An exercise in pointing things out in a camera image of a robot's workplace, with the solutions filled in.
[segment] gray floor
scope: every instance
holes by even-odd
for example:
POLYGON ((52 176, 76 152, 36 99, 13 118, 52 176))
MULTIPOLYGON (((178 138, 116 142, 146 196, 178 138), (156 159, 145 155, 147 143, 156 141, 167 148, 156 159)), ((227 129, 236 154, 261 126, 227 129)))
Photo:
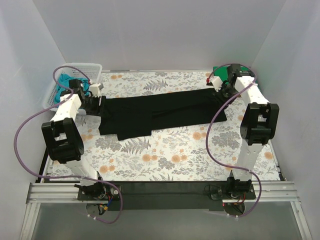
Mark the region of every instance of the gray floor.
MULTIPOLYGON (((235 220, 206 210, 128 210, 115 224, 86 216, 86 205, 41 204, 34 240, 300 240, 290 202, 261 202, 235 220)), ((110 220, 117 212, 106 212, 110 220)))

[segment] teal cloth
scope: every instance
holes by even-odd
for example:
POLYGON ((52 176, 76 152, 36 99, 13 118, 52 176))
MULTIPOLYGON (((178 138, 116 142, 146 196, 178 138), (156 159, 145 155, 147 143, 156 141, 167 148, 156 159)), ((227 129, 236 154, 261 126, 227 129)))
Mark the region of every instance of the teal cloth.
MULTIPOLYGON (((79 77, 72 77, 69 76, 68 74, 64 74, 62 73, 58 79, 58 82, 62 85, 62 86, 66 86, 67 88, 69 87, 69 80, 73 80, 73 79, 79 79, 83 82, 83 90, 86 92, 89 90, 89 83, 88 83, 88 79, 86 78, 79 78, 79 77)), ((58 104, 60 103, 60 94, 62 91, 66 90, 63 87, 60 87, 59 85, 56 85, 55 87, 56 89, 56 94, 54 96, 54 104, 58 104)))

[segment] black mounting plate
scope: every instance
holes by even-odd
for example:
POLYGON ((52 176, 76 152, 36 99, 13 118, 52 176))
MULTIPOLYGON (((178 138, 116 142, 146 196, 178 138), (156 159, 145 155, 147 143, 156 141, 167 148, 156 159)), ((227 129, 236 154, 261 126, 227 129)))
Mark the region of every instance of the black mounting plate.
MULTIPOLYGON (((122 187, 124 210, 209 209, 210 211, 223 211, 222 199, 231 199, 226 192, 226 181, 113 181, 111 183, 122 187), (212 186, 212 190, 221 189, 219 198, 213 200, 208 196, 209 188, 205 190, 205 187, 209 185, 212 186)), ((99 202, 93 197, 82 194, 80 190, 77 199, 99 202)), ((250 191, 245 194, 245 199, 256 199, 252 184, 250 191)), ((115 200, 112 201, 108 211, 118 211, 119 208, 120 201, 115 200)))

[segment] plastic basket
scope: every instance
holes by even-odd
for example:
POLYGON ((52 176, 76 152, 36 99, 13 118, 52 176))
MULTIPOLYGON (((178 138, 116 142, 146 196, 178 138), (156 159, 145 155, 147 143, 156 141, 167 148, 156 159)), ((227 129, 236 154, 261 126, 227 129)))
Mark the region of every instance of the plastic basket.
MULTIPOLYGON (((100 83, 102 81, 101 64, 72 62, 72 63, 66 63, 63 66, 72 66, 72 67, 78 68, 90 78, 90 82, 92 84, 100 83)), ((58 80, 61 74, 68 74, 70 77, 74 77, 74 78, 84 78, 84 76, 79 71, 69 67, 60 68, 56 72, 55 78, 58 80)), ((54 105, 54 98, 55 98, 55 95, 57 94, 56 86, 57 86, 56 82, 52 79, 50 86, 42 102, 42 106, 44 109, 47 109, 54 105)), ((79 114, 81 115, 86 114, 86 111, 83 109, 79 109, 79 114)))

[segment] floral tablecloth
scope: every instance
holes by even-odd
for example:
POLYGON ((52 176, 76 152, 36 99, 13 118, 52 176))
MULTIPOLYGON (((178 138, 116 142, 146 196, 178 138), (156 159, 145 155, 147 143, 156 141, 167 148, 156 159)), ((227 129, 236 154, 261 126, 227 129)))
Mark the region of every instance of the floral tablecloth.
MULTIPOLYGON (((208 72, 103 73, 102 94, 125 98, 207 88, 208 72)), ((237 98, 225 110, 227 121, 214 123, 209 147, 217 160, 234 165, 242 139, 240 124, 246 106, 237 98)), ((224 181, 229 168, 213 162, 206 151, 208 124, 152 131, 152 136, 118 141, 116 135, 99 134, 100 118, 76 117, 84 142, 84 157, 109 181, 224 181)), ((270 146, 257 159, 254 172, 261 180, 280 180, 270 146)), ((52 176, 72 175, 63 164, 53 162, 52 176)))

